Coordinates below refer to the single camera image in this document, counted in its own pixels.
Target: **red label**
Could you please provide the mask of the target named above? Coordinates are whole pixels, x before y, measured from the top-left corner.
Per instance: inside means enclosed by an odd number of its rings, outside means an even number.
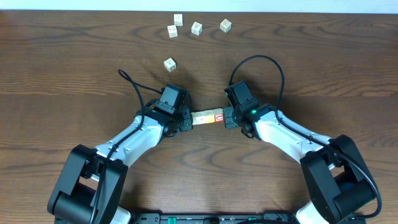
[[[215,120],[216,120],[216,122],[224,121],[224,115],[223,114],[216,114],[215,115]]]

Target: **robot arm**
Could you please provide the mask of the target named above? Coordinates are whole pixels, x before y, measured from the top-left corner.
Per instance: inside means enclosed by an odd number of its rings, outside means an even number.
[[[104,170],[102,191],[94,223],[128,223],[130,213],[118,207],[128,168],[164,137],[192,129],[189,106],[183,106],[187,91],[167,85],[154,108],[138,111],[133,123],[112,140],[91,149],[83,145],[70,153],[47,204],[47,210],[59,223],[89,223],[97,192],[82,183],[80,177],[98,180]],[[112,146],[136,129],[144,114],[141,129],[126,138],[111,154]]]
[[[275,107],[260,106],[246,82],[231,85],[225,92],[232,106],[224,109],[231,114],[226,117],[227,128],[241,127],[245,136],[269,142],[301,164],[311,201],[296,213],[300,223],[339,223],[376,197],[361,171],[372,182],[373,178],[352,139],[316,134],[277,111],[283,119],[280,123]],[[339,158],[329,147],[350,156],[361,170]],[[345,171],[333,177],[330,169],[335,166],[344,166]]]

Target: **wooden table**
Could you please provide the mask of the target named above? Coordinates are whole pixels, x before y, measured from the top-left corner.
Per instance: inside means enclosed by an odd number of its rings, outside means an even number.
[[[227,34],[224,18],[233,23]],[[194,21],[203,24],[199,36]],[[233,68],[255,54],[282,65],[289,118],[355,140],[384,199],[368,223],[398,222],[397,16],[185,13],[170,39],[172,23],[171,12],[1,13],[0,223],[52,223],[47,201],[71,149],[130,125],[139,101],[118,68],[152,88],[189,90],[199,111],[228,106],[223,90]],[[169,57],[177,62],[170,73]],[[275,103],[280,76],[271,62],[248,62],[235,76],[242,79],[261,102]],[[146,101],[157,97],[141,92]],[[120,201],[133,212],[165,213],[294,212],[307,202],[298,163],[220,123],[146,152],[129,169]]]

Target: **brown wooden surface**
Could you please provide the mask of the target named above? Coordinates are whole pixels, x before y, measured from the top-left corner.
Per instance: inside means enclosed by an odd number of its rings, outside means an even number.
[[[170,39],[173,13],[0,13],[0,223],[52,223],[47,200],[71,149],[105,142],[132,122],[139,101],[118,68],[153,88],[184,87],[193,109],[206,110],[228,105],[223,89],[233,68],[255,54],[282,65],[288,117],[355,140],[384,199],[368,223],[398,222],[397,16],[186,13]],[[219,29],[224,18],[233,23],[227,34]],[[200,36],[190,33],[194,21],[203,24]],[[170,73],[169,57],[178,63]],[[262,102],[275,102],[273,64],[252,60],[235,80],[243,78]],[[307,201],[298,163],[238,129],[209,124],[145,153],[129,170],[121,205],[263,212]]]

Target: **white wall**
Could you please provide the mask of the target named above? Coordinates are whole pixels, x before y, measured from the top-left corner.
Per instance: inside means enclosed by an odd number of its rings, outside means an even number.
[[[0,9],[398,13],[398,0],[0,0]]]

